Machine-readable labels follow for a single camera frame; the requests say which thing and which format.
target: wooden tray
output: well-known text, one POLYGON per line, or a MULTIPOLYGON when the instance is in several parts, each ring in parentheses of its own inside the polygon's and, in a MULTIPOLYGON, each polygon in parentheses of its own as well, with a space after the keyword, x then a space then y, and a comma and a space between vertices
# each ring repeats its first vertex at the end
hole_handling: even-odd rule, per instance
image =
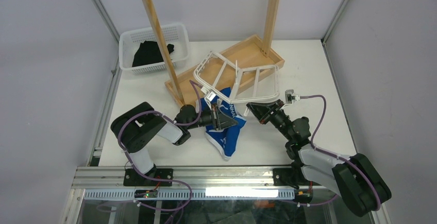
MULTIPOLYGON (((275 64, 279 66, 279 68, 282 68, 282 66, 284 65, 284 60, 271 48, 270 53, 268 53, 268 56, 266 57, 261 52, 261 47, 262 40, 259 38, 258 35, 252 35, 246 40, 243 40, 220 53, 233 63, 235 63, 235 61, 237 60, 239 68, 248 68, 272 64, 275 64)), ((222 65, 223 62, 221 60, 217 60, 217 63, 209 63, 202 73, 202 79, 206 80, 207 82, 213 82, 222 65)), ((197 65, 177 76, 177 81, 179 82, 183 94, 183 99, 185 100, 185 104, 188 105, 194 105, 195 101, 197 100, 196 93, 194 92, 193 87, 189 82, 190 80, 196 81, 193 76, 193 72, 196 67, 197 65)), ((262 71, 260 73, 259 80, 264 79, 272 73, 273 71, 271 70, 262 71)), ((227 67, 223 71, 221 80, 218 82, 216 88, 223 89, 226 87, 232 87, 234 79, 235 71, 232 68, 227 67)), ((254 82, 255 72, 244 74, 241 80, 239 91, 242 92, 250 88, 254 85, 254 82)), ((176 101, 176 103, 180 107, 183 106, 182 101, 178 98, 176 91, 173 89, 171 80, 165 82, 165 87, 167 88, 173 99, 176 101)))

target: white drying rack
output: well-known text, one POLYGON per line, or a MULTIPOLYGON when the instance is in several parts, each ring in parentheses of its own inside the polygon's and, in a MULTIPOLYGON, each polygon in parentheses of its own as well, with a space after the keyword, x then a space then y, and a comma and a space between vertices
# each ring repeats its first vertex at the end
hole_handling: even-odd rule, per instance
POLYGON ((203 86, 201 91, 205 94, 205 101, 211 107, 211 101, 215 96, 218 96, 221 100, 229 103, 229 104, 238 104, 238 103, 249 103, 249 102, 260 102, 260 101, 269 101, 274 100, 279 97, 279 82, 278 82, 278 70, 279 66, 277 65, 264 65, 264 66, 257 66, 257 67, 249 67, 249 68, 239 68, 238 62, 236 61, 235 64, 233 64, 231 61, 229 61, 227 58, 225 58, 220 53, 216 53, 213 51, 210 51, 209 54, 205 57, 205 59, 197 66, 197 68, 194 70, 194 78, 203 86), (218 58, 223 60, 223 65, 220 71, 218 72, 217 76, 215 77, 214 83, 211 85, 207 81, 203 80, 201 78, 201 73, 205 69, 205 66, 208 64, 209 60, 213 58, 218 58), (220 92, 220 90, 216 89, 217 83, 220 80, 220 77, 222 76, 223 71, 225 70, 226 66, 230 66, 233 69, 235 69, 235 82, 232 86, 231 93, 229 97, 224 95, 220 92), (274 93, 272 95, 265 95, 265 96, 257 96, 257 88, 258 88, 258 82, 259 82, 259 75, 264 70, 273 70, 274 71, 274 93), (252 97, 248 98, 237 98, 237 94, 239 91, 241 78, 243 77, 243 74, 246 72, 256 72, 255 74, 255 82, 254 82, 254 90, 252 93, 252 97))

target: white wall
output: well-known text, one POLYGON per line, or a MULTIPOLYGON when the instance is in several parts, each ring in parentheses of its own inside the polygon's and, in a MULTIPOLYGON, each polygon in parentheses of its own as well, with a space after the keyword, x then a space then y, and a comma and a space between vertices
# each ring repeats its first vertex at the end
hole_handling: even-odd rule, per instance
MULTIPOLYGON (((182 22, 191 41, 263 34, 268 0, 154 0, 161 24, 182 22)), ((342 0, 280 0, 275 39, 322 38, 342 0)), ((119 33, 150 25, 141 0, 102 0, 119 33)))
POLYGON ((392 222, 435 223, 437 0, 351 0, 327 51, 392 222))
POLYGON ((91 0, 0 0, 0 222, 57 223, 117 44, 91 0))

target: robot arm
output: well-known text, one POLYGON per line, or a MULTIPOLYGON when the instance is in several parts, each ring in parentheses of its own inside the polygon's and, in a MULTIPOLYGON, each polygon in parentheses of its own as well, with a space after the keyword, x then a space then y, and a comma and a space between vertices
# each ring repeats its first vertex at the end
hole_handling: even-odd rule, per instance
POLYGON ((291 121, 282 110, 283 105, 281 100, 277 100, 266 104, 252 102, 246 106, 261 124, 272 123, 287 138, 285 148, 293 160, 294 169, 293 176, 285 179, 290 186, 298 188, 306 180, 323 185, 341 196, 346 206, 361 217, 377 208, 377 200, 366 180, 351 166, 353 164, 369 180, 381 203, 391 198, 390 189, 366 156, 358 153, 352 157, 333 157, 328 153, 335 153, 326 150, 323 153, 320 149, 313 148, 309 141, 311 133, 308 118, 291 121))
MULTIPOLYGON (((132 108, 112 122, 112 132, 118 137, 121 128, 128 120, 146 111, 154 111, 153 107, 147 102, 132 108)), ((194 106, 185 105, 181 107, 175 122, 178 124, 190 124, 197 117, 198 113, 196 113, 194 106)), ((156 166, 150 158, 146 145, 157 136, 178 146, 191 137, 189 129, 212 125, 216 130, 222 130, 237 124, 236 120, 222 113, 215 104, 212 104, 211 110, 202 111, 199 119, 188 126, 177 126, 163 116, 154 114, 141 115, 126 126, 123 130, 121 141, 139 171, 146 176, 153 177, 156 166)))

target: blue cloth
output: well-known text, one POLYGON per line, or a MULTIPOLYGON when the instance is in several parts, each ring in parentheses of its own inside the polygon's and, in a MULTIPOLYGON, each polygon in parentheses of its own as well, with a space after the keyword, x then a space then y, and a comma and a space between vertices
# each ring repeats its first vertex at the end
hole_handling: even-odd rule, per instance
MULTIPOLYGON (((231 94, 231 88, 222 89, 224 95, 228 96, 231 94)), ((212 100, 212 104, 217 103, 218 96, 216 96, 212 100)), ((224 130, 216 131, 210 126, 206 126, 205 136, 210 143, 212 143, 222 155, 222 158, 228 161, 232 154, 235 152, 237 146, 238 136, 240 134, 241 128, 246 124, 246 119, 243 118, 235 109, 233 104, 228 104, 220 100, 221 103, 218 106, 220 111, 226 115, 232 116, 236 121, 238 121, 238 125, 226 128, 224 130)), ((210 110, 209 106, 206 104, 206 101, 202 98, 200 100, 202 110, 210 110)))

